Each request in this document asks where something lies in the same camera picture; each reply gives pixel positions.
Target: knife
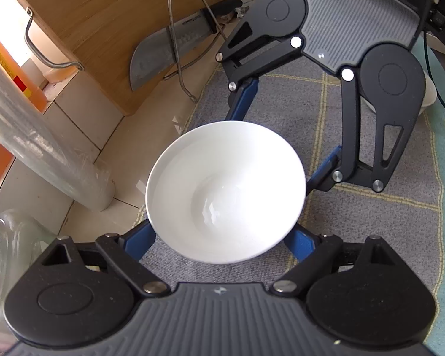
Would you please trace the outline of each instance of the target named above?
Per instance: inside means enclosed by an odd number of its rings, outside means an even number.
[[[222,0],[210,8],[215,17],[220,17],[241,6],[241,0]],[[178,51],[180,55],[184,55],[208,36],[217,33],[217,27],[208,10],[204,8],[176,22],[174,33]],[[170,27],[167,26],[143,39],[136,47],[130,68],[132,91],[174,63]]]

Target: power cord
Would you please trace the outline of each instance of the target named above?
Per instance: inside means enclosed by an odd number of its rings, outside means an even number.
[[[427,29],[424,29],[424,52],[425,52],[425,64],[427,65],[427,72],[428,76],[432,79],[432,71],[430,70],[430,62],[428,61],[428,52],[427,52]],[[439,92],[437,91],[437,97],[440,103],[442,104],[443,108],[445,109],[445,102],[443,101],[442,97],[440,96]]]

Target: wooden cutting board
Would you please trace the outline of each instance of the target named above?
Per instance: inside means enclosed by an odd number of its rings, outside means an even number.
[[[124,115],[133,114],[165,72],[132,92],[129,67],[136,46],[169,24],[168,0],[18,0],[70,60],[79,60]],[[214,4],[221,0],[207,0]],[[204,5],[173,0],[175,21]]]

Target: black knife handle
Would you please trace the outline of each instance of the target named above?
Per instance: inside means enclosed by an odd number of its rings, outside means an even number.
[[[210,5],[212,13],[216,18],[220,16],[227,15],[231,13],[234,9],[242,7],[241,0],[221,0],[216,4]],[[203,12],[204,17],[206,18],[209,26],[213,33],[217,33],[218,28],[214,21],[212,20],[211,14],[208,12],[207,8],[201,10]]]

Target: bottle of orange liquid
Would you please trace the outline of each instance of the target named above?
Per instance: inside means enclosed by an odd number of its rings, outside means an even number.
[[[10,76],[17,87],[23,92],[30,102],[43,112],[46,108],[46,96],[41,89],[34,84],[23,72],[17,62],[11,57],[3,44],[0,42],[0,64],[5,72]],[[13,155],[0,145],[0,178],[3,176],[7,166],[10,164]]]

